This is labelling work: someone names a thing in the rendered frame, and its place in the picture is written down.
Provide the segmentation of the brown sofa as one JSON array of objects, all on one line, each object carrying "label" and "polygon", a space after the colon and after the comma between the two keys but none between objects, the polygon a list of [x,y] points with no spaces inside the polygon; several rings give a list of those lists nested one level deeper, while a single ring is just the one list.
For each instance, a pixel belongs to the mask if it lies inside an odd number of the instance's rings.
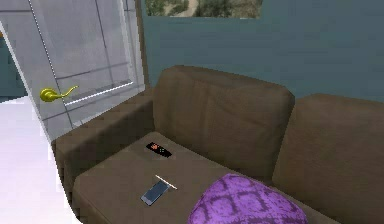
[{"label": "brown sofa", "polygon": [[[146,146],[157,143],[172,155]],[[298,205],[308,224],[384,224],[384,103],[296,98],[262,80],[193,66],[57,138],[56,164],[81,224],[188,224],[226,174]],[[159,175],[169,188],[141,196]]]}]

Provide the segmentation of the purple patterned cushion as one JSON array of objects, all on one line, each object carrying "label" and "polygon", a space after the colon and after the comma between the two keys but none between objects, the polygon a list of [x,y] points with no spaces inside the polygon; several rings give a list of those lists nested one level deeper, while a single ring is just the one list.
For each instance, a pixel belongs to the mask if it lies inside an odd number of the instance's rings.
[{"label": "purple patterned cushion", "polygon": [[259,181],[226,174],[195,204],[188,224],[308,224],[295,203]]}]

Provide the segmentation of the thin white pencil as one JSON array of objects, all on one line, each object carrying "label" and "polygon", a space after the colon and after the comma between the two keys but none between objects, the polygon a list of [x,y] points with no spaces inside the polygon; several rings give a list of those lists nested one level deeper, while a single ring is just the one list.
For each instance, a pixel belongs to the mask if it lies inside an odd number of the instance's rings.
[{"label": "thin white pencil", "polygon": [[155,177],[158,178],[159,180],[161,180],[162,182],[164,182],[165,184],[167,184],[168,186],[170,186],[171,188],[178,190],[178,188],[176,186],[174,186],[173,184],[171,184],[170,182],[168,182],[164,178],[160,177],[159,175],[155,175]]}]

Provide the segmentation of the grey room door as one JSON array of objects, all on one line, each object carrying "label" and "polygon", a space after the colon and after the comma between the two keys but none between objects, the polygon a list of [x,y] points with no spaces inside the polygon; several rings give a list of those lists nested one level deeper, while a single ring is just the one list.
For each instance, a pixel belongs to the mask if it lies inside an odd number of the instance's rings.
[{"label": "grey room door", "polygon": [[0,0],[0,31],[50,140],[145,89],[135,0]]}]

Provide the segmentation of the blue-grey mobile phone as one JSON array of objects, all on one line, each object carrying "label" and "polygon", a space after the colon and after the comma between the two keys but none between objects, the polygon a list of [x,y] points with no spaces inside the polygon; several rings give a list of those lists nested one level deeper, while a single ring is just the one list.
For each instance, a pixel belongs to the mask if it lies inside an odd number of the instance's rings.
[{"label": "blue-grey mobile phone", "polygon": [[165,193],[170,186],[163,181],[158,181],[153,185],[148,191],[146,191],[142,196],[141,200],[148,206],[151,206],[157,199]]}]

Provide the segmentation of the black remote control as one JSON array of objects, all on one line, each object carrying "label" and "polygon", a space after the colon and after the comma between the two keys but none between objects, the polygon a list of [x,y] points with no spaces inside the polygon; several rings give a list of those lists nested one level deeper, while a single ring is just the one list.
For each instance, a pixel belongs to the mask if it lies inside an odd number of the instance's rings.
[{"label": "black remote control", "polygon": [[146,148],[165,158],[169,158],[172,155],[167,149],[154,142],[149,143]]}]

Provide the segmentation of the framed landscape picture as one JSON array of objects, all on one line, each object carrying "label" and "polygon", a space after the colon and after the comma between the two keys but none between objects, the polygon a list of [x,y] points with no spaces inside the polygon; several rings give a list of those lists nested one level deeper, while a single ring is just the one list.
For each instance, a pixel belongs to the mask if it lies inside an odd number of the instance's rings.
[{"label": "framed landscape picture", "polygon": [[261,16],[263,0],[145,0],[148,16],[245,18]]}]

